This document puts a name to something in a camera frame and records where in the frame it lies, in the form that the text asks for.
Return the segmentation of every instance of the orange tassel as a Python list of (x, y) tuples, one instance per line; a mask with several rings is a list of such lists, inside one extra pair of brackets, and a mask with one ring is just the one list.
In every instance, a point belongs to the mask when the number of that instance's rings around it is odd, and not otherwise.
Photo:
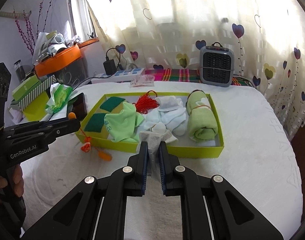
[[(81, 132), (85, 135), (85, 140), (84, 140), (84, 144), (81, 147), (81, 150), (83, 152), (89, 152), (91, 150), (91, 137), (87, 136), (84, 131), (80, 128)], [(109, 153), (106, 153), (102, 150), (99, 150), (97, 147), (95, 147), (95, 149), (98, 151), (98, 156), (99, 158), (103, 159), (104, 161), (111, 161), (112, 160), (112, 156)]]
[(133, 103), (133, 105), (135, 105), (136, 107), (136, 112), (141, 114), (147, 114), (148, 110), (157, 108), (159, 106), (158, 102), (149, 96), (149, 92), (154, 92), (157, 96), (157, 93), (153, 90), (150, 90), (144, 95), (142, 95), (138, 99), (137, 103)]

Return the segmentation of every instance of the human hand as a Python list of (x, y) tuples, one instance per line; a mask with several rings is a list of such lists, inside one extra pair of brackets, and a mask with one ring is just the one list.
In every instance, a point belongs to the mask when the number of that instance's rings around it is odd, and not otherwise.
[[(17, 165), (14, 169), (14, 174), (12, 177), (14, 181), (14, 193), (17, 197), (21, 197), (23, 195), (23, 178), (22, 178), (22, 169), (20, 165)], [(0, 188), (4, 188), (8, 185), (8, 182), (5, 178), (0, 176)]]

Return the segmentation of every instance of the orange shelf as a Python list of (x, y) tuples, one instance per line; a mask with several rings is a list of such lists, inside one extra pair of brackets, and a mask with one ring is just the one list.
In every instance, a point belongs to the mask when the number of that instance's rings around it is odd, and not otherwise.
[(64, 67), (67, 67), (70, 63), (74, 62), (80, 57), (81, 52), (78, 45), (76, 44), (75, 46), (65, 49), (54, 57), (51, 57), (46, 61), (36, 65), (36, 74), (38, 77), (42, 77), (54, 73), (63, 69)]

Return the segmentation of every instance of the wall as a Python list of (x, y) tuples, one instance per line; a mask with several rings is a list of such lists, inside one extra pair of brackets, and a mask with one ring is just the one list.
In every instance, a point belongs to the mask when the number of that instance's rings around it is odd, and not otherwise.
[[(39, 15), (39, 4), (42, 0), (8, 0), (1, 11), (13, 12), (14, 9), (18, 13), (29, 12), (31, 10), (31, 24), (34, 33), (37, 33), (37, 21)], [(39, 31), (43, 30), (45, 23), (46, 12), (49, 6), (50, 0), (44, 0), (44, 9), (39, 20)], [(45, 28), (45, 32), (51, 32), (57, 30), (63, 31), (64, 24), (67, 20), (70, 21), (68, 11), (68, 0), (54, 0), (49, 10), (48, 20)], [(19, 21), (23, 30), (25, 30), (25, 22)], [(0, 62), (4, 62), (8, 70), (10, 71), (11, 83), (9, 88), (8, 102), (5, 108), (8, 107), (12, 100), (11, 91), (19, 85), (19, 80), (13, 69), (13, 64), (21, 59), (23, 65), (29, 64), (32, 68), (32, 56), (28, 51), (26, 45), (20, 37), (17, 26), (14, 19), (0, 17)], [(11, 115), (5, 110), (5, 125), (13, 125), (11, 121)]]

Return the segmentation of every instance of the yellow-green box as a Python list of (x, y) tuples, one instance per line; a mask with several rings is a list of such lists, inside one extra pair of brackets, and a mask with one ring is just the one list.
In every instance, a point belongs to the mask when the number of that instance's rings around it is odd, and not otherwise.
[[(98, 108), (104, 103), (107, 98), (110, 97), (130, 97), (130, 96), (142, 96), (145, 93), (136, 92), (136, 93), (118, 93), (118, 94), (105, 94), (97, 104), (91, 109), (85, 119), (81, 122), (81, 129), (84, 131), (85, 126), (90, 120), (91, 116), (98, 110)], [(158, 96), (188, 96), (189, 93), (182, 92), (159, 92)], [(170, 154), (176, 155), (181, 158), (218, 158), (220, 153), (224, 148), (224, 139), (222, 135), (222, 130), (218, 118), (218, 114), (214, 105), (214, 102), (210, 94), (206, 94), (211, 105), (211, 109), (214, 113), (214, 116), (218, 125), (218, 136), (219, 136), (219, 146), (215, 147), (182, 147), (182, 146), (167, 146), (168, 152)], [(91, 137), (91, 144), (96, 147), (112, 149), (122, 152), (136, 153), (137, 143), (129, 142), (112, 142), (111, 140), (103, 139), (98, 137), (96, 132), (85, 132), (86, 136)], [(79, 130), (76, 132), (78, 139), (84, 143), (85, 135)]]

